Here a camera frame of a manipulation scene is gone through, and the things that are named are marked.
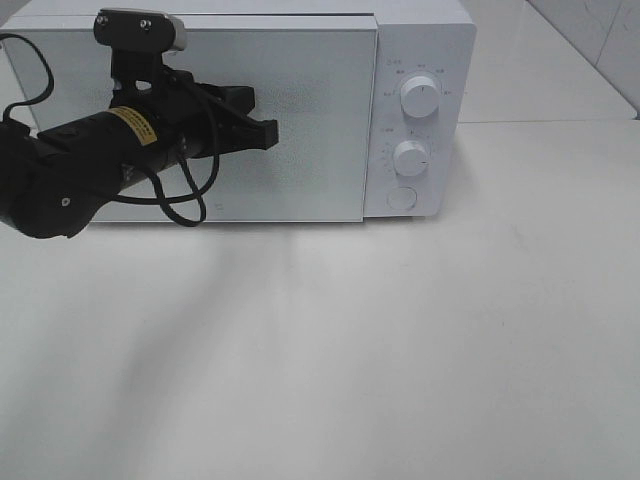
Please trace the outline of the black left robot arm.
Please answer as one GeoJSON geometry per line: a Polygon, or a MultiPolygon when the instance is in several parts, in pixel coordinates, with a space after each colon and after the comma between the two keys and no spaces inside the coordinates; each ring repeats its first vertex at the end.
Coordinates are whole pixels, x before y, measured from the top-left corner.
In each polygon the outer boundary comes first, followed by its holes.
{"type": "Polygon", "coordinates": [[[267,150],[278,143],[274,120],[251,117],[249,86],[197,82],[165,64],[186,46],[181,20],[149,10],[103,8],[95,40],[111,51],[109,107],[32,134],[9,111],[1,118],[1,220],[36,238],[70,238],[108,203],[156,206],[174,223],[192,220],[177,206],[202,202],[208,184],[188,172],[192,159],[267,150]],[[160,173],[185,172],[189,192],[168,195],[160,173]]]}

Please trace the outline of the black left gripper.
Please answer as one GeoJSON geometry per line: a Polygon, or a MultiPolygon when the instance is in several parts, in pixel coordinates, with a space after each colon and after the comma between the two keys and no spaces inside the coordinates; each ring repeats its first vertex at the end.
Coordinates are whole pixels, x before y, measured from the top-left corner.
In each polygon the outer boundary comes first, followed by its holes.
{"type": "Polygon", "coordinates": [[[162,53],[187,46],[184,23],[164,12],[102,8],[93,26],[95,40],[111,54],[113,97],[96,115],[94,131],[106,145],[94,160],[103,175],[157,175],[191,158],[268,150],[278,143],[276,120],[255,120],[250,86],[199,83],[185,70],[163,62],[162,53]]]}

